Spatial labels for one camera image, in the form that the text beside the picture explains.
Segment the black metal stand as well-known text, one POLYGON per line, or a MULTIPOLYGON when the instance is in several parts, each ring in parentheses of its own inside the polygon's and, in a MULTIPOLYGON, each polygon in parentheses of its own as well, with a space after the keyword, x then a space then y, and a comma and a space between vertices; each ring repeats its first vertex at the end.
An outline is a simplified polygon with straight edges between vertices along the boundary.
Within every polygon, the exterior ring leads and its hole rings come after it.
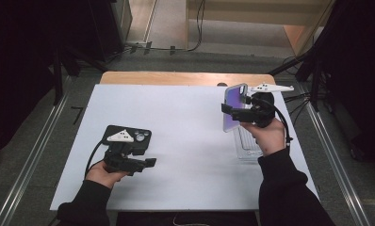
POLYGON ((300 64, 299 69, 295 73, 295 78, 298 82, 306 81, 309 76, 312 76, 311 80, 311 90, 310 90, 310 103, 311 106, 318 111, 318 87, 321 77, 321 60, 317 56, 318 48, 317 46, 311 47, 308 51, 300 56, 294 56, 287 62, 283 63, 281 66, 269 71, 269 74, 275 76, 281 72, 286 71, 300 64))
POLYGON ((77 63, 78 59, 85 61, 101 73, 108 71, 107 67, 71 45, 56 44, 53 52, 53 76, 55 87, 54 105, 58 105, 64 96, 61 69, 65 68, 70 76, 78 76, 80 74, 80 66, 77 63))

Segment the person's black clothing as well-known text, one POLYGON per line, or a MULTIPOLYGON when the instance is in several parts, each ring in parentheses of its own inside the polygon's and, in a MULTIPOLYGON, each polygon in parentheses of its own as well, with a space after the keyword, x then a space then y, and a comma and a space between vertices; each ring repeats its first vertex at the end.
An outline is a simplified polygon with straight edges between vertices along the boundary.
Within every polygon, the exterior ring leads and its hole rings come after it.
POLYGON ((119 213, 116 226, 259 226, 255 212, 119 213))

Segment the wooden table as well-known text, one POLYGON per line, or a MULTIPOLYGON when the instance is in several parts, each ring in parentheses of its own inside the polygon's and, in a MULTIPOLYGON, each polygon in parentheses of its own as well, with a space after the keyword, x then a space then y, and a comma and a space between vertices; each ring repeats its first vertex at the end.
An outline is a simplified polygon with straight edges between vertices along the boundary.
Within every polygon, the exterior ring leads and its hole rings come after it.
POLYGON ((254 87, 262 83, 274 84, 275 80, 270 74, 252 73, 106 72, 100 83, 160 86, 233 86, 246 83, 254 87))

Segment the shiny smartphone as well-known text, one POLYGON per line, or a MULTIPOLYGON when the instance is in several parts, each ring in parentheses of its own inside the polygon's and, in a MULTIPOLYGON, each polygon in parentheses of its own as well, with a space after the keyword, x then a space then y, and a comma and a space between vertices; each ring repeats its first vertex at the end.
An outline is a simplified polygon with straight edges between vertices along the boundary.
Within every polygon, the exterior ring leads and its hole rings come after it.
POLYGON ((223 131, 228 133, 239 126, 238 121, 234 121, 230 115, 230 108, 244 108, 245 97, 247 95, 248 85, 243 83, 227 88, 224 92, 224 102, 221 104, 223 113, 223 131))

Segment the person's left hand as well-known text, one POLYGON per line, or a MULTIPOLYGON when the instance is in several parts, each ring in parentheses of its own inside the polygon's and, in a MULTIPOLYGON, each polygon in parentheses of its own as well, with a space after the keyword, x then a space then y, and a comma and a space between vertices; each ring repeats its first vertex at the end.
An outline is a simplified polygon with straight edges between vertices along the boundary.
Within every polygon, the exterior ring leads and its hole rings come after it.
POLYGON ((104 161, 100 161, 89 169, 85 179, 98 183, 102 186, 112 188, 117 182, 127 175, 128 172, 125 171, 107 172, 106 163, 104 161))

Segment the clear plastic tray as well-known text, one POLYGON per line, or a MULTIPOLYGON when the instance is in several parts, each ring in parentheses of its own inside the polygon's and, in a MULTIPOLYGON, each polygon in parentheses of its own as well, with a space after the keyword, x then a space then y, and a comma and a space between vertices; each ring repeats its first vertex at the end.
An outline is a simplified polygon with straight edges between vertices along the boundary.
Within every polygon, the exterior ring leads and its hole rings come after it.
POLYGON ((261 155, 262 151, 252 134, 245 128, 238 126, 234 130, 236 155, 240 160, 256 161, 261 155))

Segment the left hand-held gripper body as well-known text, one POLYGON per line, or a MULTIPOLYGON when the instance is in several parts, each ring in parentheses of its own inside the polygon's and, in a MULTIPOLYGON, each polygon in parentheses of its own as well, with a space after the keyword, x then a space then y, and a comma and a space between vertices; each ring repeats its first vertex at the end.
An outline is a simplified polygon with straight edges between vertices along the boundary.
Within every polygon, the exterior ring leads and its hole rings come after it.
POLYGON ((142 172, 145 169, 145 161, 130 158, 133 147, 131 144, 121 142, 111 142, 107 145, 104 157, 106 170, 108 172, 127 171, 130 175, 142 172))

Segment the beige wooden cabinet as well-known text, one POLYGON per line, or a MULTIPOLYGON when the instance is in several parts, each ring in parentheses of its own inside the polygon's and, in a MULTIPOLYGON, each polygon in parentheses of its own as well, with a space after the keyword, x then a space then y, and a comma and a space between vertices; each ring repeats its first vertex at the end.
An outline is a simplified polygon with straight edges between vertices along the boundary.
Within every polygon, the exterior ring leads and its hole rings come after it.
POLYGON ((296 56, 326 25, 336 0, 204 0, 210 21, 281 24, 296 56))

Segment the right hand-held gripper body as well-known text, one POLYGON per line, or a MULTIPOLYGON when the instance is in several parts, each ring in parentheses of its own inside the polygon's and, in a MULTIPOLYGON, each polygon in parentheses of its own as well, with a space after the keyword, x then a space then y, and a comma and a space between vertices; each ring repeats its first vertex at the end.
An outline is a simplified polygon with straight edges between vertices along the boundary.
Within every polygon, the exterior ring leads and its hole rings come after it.
POLYGON ((267 127, 275 118, 276 107, 274 106, 273 92, 292 91, 292 86, 279 86, 263 83, 251 88, 253 94, 250 109, 243 109, 238 113, 240 122, 254 122, 259 127, 267 127))

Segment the black curtain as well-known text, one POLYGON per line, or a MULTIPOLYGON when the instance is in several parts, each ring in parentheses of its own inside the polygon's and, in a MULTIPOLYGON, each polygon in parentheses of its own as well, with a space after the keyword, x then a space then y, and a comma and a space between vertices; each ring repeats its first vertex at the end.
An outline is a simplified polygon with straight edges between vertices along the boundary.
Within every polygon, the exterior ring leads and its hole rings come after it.
POLYGON ((375 162, 375 0, 336 0, 319 40, 330 101, 351 155, 375 162))
POLYGON ((124 48, 123 0, 0 0, 0 150, 55 91, 53 52, 67 44, 103 65, 124 48))

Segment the person's right hand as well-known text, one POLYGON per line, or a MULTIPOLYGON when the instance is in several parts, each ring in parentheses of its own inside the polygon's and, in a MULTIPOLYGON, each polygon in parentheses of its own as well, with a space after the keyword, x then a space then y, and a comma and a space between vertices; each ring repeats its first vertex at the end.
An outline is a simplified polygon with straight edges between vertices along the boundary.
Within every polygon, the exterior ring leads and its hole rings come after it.
POLYGON ((256 139, 264 156, 277 153, 285 148, 285 127, 276 118, 265 128, 249 122, 242 122, 240 125, 256 139))

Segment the metal floor rail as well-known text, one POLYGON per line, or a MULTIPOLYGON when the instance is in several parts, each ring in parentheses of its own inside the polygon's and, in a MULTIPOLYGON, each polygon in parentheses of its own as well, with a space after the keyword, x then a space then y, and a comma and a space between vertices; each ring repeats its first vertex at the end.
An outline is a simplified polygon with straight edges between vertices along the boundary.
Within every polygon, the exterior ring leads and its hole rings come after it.
POLYGON ((367 213, 354 189, 354 186, 341 162, 336 148, 326 130, 321 115, 309 104, 307 111, 318 133, 318 137, 334 172, 334 177, 340 187, 346 205, 348 206, 352 219, 356 226, 371 226, 367 213))
POLYGON ((68 100, 72 85, 73 79, 67 75, 63 80, 63 96, 59 99, 58 104, 52 107, 29 156, 24 162, 21 172, 0 209, 0 226, 9 226, 68 100))

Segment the white table cover sheet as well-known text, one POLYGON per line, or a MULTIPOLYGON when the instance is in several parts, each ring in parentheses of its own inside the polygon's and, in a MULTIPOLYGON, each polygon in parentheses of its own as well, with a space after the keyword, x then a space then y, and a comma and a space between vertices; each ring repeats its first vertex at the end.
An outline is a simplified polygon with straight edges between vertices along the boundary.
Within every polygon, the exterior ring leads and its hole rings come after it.
POLYGON ((236 156, 222 129, 222 87, 98 85, 75 137, 52 200, 73 199, 89 161, 103 158, 109 125, 149 129, 152 168, 123 178, 108 209, 118 211, 240 211, 258 207, 259 165, 236 156))

